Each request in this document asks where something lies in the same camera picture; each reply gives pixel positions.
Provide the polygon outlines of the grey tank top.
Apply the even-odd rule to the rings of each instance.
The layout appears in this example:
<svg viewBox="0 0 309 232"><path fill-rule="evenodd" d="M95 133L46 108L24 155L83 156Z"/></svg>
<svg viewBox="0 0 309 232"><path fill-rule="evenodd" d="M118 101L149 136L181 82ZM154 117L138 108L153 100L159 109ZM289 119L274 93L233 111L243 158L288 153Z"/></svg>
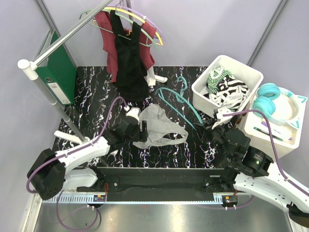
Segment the grey tank top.
<svg viewBox="0 0 309 232"><path fill-rule="evenodd" d="M158 104L151 104L140 113L140 121L147 122L148 138L146 142L133 142L133 145L140 149L150 146L178 145L185 143L188 132L178 124L172 122L163 108ZM164 136L176 133L181 136L179 139L168 139Z"/></svg>

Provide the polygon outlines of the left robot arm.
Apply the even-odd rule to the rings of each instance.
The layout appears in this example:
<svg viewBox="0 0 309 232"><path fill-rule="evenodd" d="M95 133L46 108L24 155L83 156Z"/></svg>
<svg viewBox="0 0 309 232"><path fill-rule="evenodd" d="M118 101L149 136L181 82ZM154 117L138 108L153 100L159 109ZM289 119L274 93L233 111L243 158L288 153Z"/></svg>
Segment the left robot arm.
<svg viewBox="0 0 309 232"><path fill-rule="evenodd" d="M76 147L54 152L42 151L27 173L26 188L37 193L42 200L49 200L65 189L86 188L100 191L104 179L93 169L78 166L97 157L113 154L127 142L146 142L147 122L126 116L119 124L93 140Z"/></svg>

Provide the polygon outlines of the teal plastic hanger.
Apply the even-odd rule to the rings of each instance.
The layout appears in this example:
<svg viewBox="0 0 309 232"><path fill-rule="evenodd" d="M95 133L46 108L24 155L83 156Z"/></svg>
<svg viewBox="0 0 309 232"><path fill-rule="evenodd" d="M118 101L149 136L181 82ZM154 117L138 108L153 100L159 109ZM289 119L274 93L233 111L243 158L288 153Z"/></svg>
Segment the teal plastic hanger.
<svg viewBox="0 0 309 232"><path fill-rule="evenodd" d="M177 77L177 83L182 81L182 83L184 84L183 88L180 90L180 92L176 92L173 89L167 88L167 87L160 87L155 91L155 95L158 95L159 98L165 102L168 106L170 106L180 117L182 117L193 129L195 128L195 126L184 116L184 114L182 114L181 112L179 112L171 103L169 103L163 94L163 90L166 90L170 93L173 93L176 97L177 102L182 103L182 104L186 104L191 110L192 112L195 114L196 118L198 119L198 122L200 124L203 124L203 120L200 117L200 115L198 114L197 110L195 109L195 107L186 99L183 97L183 93L185 90L188 89L188 85L187 85L187 81L183 76L179 76Z"/></svg>

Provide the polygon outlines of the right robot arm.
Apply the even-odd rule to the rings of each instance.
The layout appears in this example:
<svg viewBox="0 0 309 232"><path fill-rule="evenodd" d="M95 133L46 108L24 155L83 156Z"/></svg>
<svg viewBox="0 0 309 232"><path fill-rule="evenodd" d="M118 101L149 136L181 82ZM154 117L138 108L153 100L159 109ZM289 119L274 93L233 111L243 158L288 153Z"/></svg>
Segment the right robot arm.
<svg viewBox="0 0 309 232"><path fill-rule="evenodd" d="M242 191L258 197L287 213L295 223L309 226L308 189L285 172L263 151L250 146L250 138L239 129L214 129L211 124L195 124L203 144L211 142L217 148L213 165L221 173L204 179L209 192Z"/></svg>

